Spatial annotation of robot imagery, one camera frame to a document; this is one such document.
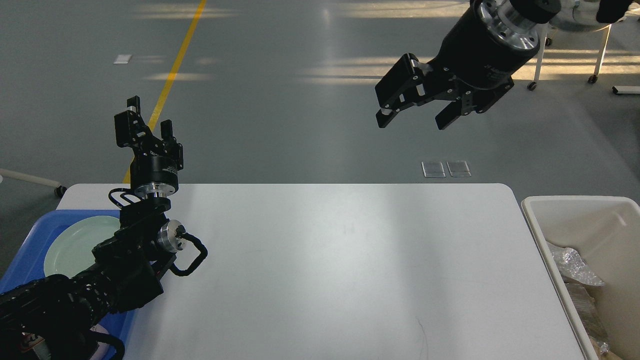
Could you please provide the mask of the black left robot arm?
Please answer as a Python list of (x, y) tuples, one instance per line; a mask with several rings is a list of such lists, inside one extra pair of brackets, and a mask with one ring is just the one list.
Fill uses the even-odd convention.
[(94, 246), (94, 264), (77, 275), (48, 275), (1, 294), (3, 360), (89, 360), (100, 344), (121, 360), (123, 341), (94, 326), (110, 313), (144, 307), (163, 293), (167, 272), (189, 276), (208, 256), (198, 237), (165, 215), (184, 167), (171, 120), (160, 123), (155, 137), (139, 96), (132, 96), (114, 127), (117, 146), (134, 153), (129, 187), (108, 193), (119, 208), (119, 230)]

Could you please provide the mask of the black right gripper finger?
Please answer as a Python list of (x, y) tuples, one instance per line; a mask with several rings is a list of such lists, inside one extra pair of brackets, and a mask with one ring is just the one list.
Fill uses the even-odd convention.
[(386, 128), (399, 112), (422, 106), (435, 99), (426, 81), (434, 72), (430, 63), (422, 63), (412, 53), (403, 54), (375, 85), (379, 110), (375, 119), (379, 128)]
[(455, 88), (448, 92), (451, 101), (435, 116), (435, 123), (439, 130), (445, 130), (461, 116), (470, 113), (484, 114), (496, 104), (514, 86), (514, 80), (508, 77), (505, 82), (496, 88), (474, 88), (461, 80), (456, 79)]

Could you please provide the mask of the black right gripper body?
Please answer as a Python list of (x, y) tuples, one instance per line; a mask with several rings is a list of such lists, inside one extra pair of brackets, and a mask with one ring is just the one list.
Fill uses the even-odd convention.
[(538, 53), (536, 27), (542, 23), (542, 5), (471, 5), (429, 65), (482, 92), (480, 104), (473, 107), (484, 112), (498, 100), (487, 93), (511, 86), (512, 75)]

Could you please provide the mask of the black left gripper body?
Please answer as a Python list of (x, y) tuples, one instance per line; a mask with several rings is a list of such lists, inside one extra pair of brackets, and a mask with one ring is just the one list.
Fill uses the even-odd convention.
[(154, 155), (134, 152), (130, 188), (138, 198), (167, 198), (179, 190), (179, 152)]

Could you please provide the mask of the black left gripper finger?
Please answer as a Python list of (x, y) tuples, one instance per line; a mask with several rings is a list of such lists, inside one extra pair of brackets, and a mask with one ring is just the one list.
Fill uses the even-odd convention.
[(161, 139), (166, 157), (176, 164), (178, 171), (184, 168), (183, 145), (174, 137), (173, 123), (171, 120), (163, 120), (160, 123)]
[(149, 155), (156, 141), (141, 115), (141, 99), (132, 96), (126, 100), (125, 110), (114, 115), (115, 141), (119, 148), (131, 148), (135, 155)]

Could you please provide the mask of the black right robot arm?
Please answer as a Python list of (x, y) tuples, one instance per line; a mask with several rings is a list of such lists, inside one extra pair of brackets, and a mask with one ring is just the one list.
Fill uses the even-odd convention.
[(471, 0), (428, 62), (403, 54), (375, 85), (377, 125), (399, 112), (447, 101), (435, 116), (446, 129), (461, 116), (488, 111), (514, 86), (513, 75), (542, 54), (542, 28), (599, 30), (622, 19), (630, 0)]

